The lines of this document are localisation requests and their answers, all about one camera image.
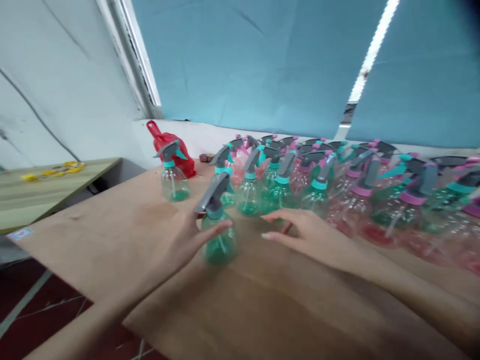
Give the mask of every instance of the blue window blind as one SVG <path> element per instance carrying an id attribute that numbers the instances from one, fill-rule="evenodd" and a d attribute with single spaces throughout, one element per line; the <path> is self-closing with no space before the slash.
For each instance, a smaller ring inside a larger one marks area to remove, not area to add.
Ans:
<path id="1" fill-rule="evenodd" d="M 468 1 L 401 0 L 348 138 L 480 146 L 480 37 Z"/>
<path id="2" fill-rule="evenodd" d="M 132 0 L 168 119 L 333 137 L 386 0 Z"/>

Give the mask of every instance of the finger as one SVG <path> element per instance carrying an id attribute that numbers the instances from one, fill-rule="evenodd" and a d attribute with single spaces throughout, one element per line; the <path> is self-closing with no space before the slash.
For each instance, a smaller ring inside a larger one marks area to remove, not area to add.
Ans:
<path id="1" fill-rule="evenodd" d="M 297 250 L 301 243 L 301 239 L 291 237 L 281 232 L 265 232 L 261 235 L 262 238 L 283 244 L 291 249 Z"/>
<path id="2" fill-rule="evenodd" d="M 282 208 L 274 212 L 271 212 L 267 215 L 263 215 L 262 219 L 269 223 L 278 219 L 283 219 L 295 224 L 299 216 L 300 216 L 300 210 Z"/>
<path id="3" fill-rule="evenodd" d="M 283 224 L 283 228 L 281 229 L 280 232 L 282 234 L 288 234 L 292 226 L 293 224 L 290 221 L 286 221 L 285 224 Z"/>
<path id="4" fill-rule="evenodd" d="M 231 220 L 225 220 L 225 221 L 219 222 L 218 224 L 215 224 L 214 226 L 208 228 L 207 230 L 199 232 L 197 235 L 195 235 L 194 240 L 198 243 L 198 245 L 203 245 L 208 240 L 213 239 L 217 235 L 220 235 L 231 226 L 232 226 Z"/>

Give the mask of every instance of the floor tile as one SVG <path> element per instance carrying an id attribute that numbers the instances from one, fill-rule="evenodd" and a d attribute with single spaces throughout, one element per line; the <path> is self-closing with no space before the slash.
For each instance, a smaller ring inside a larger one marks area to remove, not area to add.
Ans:
<path id="1" fill-rule="evenodd" d="M 19 318 L 82 296 L 58 276 L 52 274 L 18 315 Z"/>
<path id="2" fill-rule="evenodd" d="M 0 270 L 0 323 L 45 272 L 45 267 L 28 259 Z"/>
<path id="3" fill-rule="evenodd" d="M 140 338 L 123 326 L 118 326 L 102 342 L 89 360 L 130 360 L 140 352 Z"/>
<path id="4" fill-rule="evenodd" d="M 20 360 L 70 323 L 79 312 L 83 298 L 15 320 L 0 339 L 0 358 Z"/>

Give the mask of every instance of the electrical cable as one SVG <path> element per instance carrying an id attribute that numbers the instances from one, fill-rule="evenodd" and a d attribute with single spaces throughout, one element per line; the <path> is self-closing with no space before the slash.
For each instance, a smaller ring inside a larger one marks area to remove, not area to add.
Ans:
<path id="1" fill-rule="evenodd" d="M 30 101 L 27 99 L 27 97 L 25 96 L 25 94 L 19 89 L 19 87 L 7 76 L 7 74 L 2 70 L 2 68 L 0 67 L 0 74 L 3 75 L 3 77 L 9 82 L 9 84 L 11 86 L 13 86 L 13 88 L 17 91 L 17 93 L 22 97 L 23 100 L 25 100 L 25 102 L 28 104 L 28 106 L 30 107 L 31 111 L 33 112 L 33 114 L 36 116 L 36 118 L 38 119 L 38 121 L 40 121 L 40 123 L 43 125 L 43 127 L 45 128 L 45 130 L 52 136 L 52 138 L 54 138 L 56 140 L 56 142 L 62 147 L 65 149 L 65 151 L 67 151 L 76 161 L 78 161 L 79 163 L 81 162 L 80 159 L 73 153 L 73 151 L 71 151 L 66 145 L 64 145 L 60 139 L 58 137 L 55 136 L 55 134 L 49 129 L 49 127 L 45 124 L 45 122 L 42 120 L 42 118 L 40 117 L 39 113 L 37 112 L 37 110 L 35 110 L 34 106 L 32 105 L 32 103 L 30 103 Z"/>

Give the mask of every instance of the pink spray bottle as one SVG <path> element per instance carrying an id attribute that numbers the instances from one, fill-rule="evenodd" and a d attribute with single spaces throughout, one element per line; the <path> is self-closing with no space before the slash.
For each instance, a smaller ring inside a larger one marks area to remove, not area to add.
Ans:
<path id="1" fill-rule="evenodd" d="M 398 198 L 380 201 L 370 216 L 359 224 L 359 234 L 371 243 L 395 248 L 406 242 L 412 232 L 422 230 L 422 204 L 432 193 L 437 181 L 438 167 L 427 162 L 423 173 Z"/>
<path id="2" fill-rule="evenodd" d="M 356 184 L 330 203 L 326 222 L 349 238 L 357 235 L 359 221 L 372 211 L 370 196 L 380 165 L 378 158 L 372 159 Z"/>

